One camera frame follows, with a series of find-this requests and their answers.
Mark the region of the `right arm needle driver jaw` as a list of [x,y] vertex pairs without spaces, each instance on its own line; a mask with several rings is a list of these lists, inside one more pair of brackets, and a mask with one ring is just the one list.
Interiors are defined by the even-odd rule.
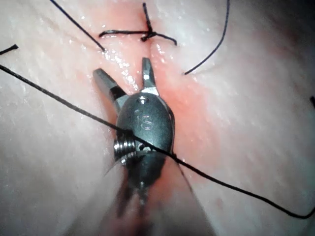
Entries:
[[142,58],[142,82],[143,88],[141,92],[151,93],[159,96],[155,83],[154,71],[149,58]]
[[124,90],[101,68],[93,71],[93,77],[100,91],[111,100],[115,110],[120,111],[126,101]]

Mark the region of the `right arm needle driver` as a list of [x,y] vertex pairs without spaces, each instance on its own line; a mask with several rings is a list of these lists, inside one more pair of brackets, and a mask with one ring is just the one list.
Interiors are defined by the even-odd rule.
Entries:
[[113,103],[117,112],[116,126],[128,133],[116,132],[114,158],[119,160],[136,151],[149,150],[130,133],[168,153],[173,152],[175,118],[172,110],[158,95],[139,92],[127,95],[121,88],[113,88]]

